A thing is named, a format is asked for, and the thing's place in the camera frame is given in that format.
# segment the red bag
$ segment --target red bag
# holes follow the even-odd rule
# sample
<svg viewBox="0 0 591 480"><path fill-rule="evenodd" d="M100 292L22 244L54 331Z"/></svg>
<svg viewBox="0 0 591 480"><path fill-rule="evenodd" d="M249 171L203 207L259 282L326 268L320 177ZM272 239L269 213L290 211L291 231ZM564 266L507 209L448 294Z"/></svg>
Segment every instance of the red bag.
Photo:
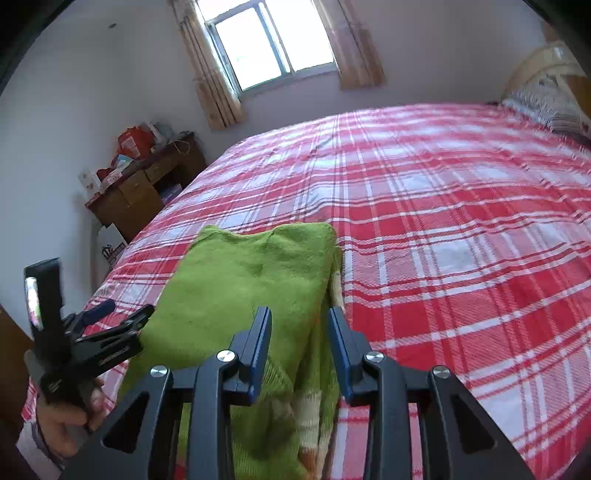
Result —
<svg viewBox="0 0 591 480"><path fill-rule="evenodd" d="M150 148L154 146L154 134L140 127L131 127L123 132L117 139L119 143L118 153L134 159L150 156Z"/></svg>

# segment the bed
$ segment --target bed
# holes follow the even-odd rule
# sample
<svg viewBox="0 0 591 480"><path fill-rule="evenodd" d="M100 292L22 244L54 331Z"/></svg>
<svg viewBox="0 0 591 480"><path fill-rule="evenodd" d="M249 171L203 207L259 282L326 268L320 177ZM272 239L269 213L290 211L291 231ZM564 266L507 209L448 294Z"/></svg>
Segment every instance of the bed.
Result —
<svg viewBox="0 0 591 480"><path fill-rule="evenodd" d="M506 107L330 116L227 150L128 247L89 303L117 310L92 328L157 304L204 225L330 222L351 326L406 366L449 366L557 478L591 436L590 212L591 153ZM125 371L105 375L111 406ZM362 477L367 420L339 405L329 478Z"/></svg>

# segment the box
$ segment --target box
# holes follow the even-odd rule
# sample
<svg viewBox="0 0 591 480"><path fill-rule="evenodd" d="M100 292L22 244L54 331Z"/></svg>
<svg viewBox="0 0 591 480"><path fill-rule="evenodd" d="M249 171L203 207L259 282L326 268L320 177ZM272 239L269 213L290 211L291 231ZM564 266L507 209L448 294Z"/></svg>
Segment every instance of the box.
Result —
<svg viewBox="0 0 591 480"><path fill-rule="evenodd" d="M102 227L99 230L98 240L102 256L107 260L109 266L113 268L123 254L125 247L127 247L127 242L115 225Z"/></svg>
<svg viewBox="0 0 591 480"><path fill-rule="evenodd" d="M88 199L91 199L96 193L99 193L100 180L94 173L91 173L88 168L78 174L78 180L80 180L80 184L82 184Z"/></svg>

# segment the curtain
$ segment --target curtain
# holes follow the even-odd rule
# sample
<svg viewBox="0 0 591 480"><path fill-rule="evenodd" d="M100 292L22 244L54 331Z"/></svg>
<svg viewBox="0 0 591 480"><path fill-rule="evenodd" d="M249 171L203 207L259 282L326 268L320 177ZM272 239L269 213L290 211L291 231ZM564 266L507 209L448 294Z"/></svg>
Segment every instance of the curtain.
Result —
<svg viewBox="0 0 591 480"><path fill-rule="evenodd" d="M207 123L212 130L220 130L242 122L242 105L223 69L197 4L194 0L168 2L195 72L195 90Z"/></svg>
<svg viewBox="0 0 591 480"><path fill-rule="evenodd" d="M342 89L373 87L385 81L371 35L350 0L312 0L328 35Z"/></svg>

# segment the green towel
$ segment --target green towel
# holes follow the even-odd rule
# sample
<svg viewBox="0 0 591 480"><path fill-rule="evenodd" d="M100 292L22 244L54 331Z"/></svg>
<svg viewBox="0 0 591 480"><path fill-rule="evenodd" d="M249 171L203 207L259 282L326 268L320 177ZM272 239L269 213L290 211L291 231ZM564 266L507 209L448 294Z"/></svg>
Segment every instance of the green towel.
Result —
<svg viewBox="0 0 591 480"><path fill-rule="evenodd" d="M122 392L153 365L189 367L227 348L250 327L256 308L268 306L272 334L261 395L256 405L231 411L236 477L320 478L339 398L326 319L331 301L342 304L328 295L341 295L340 260L326 223L255 235L204 227L142 331L144 351L131 361Z"/></svg>

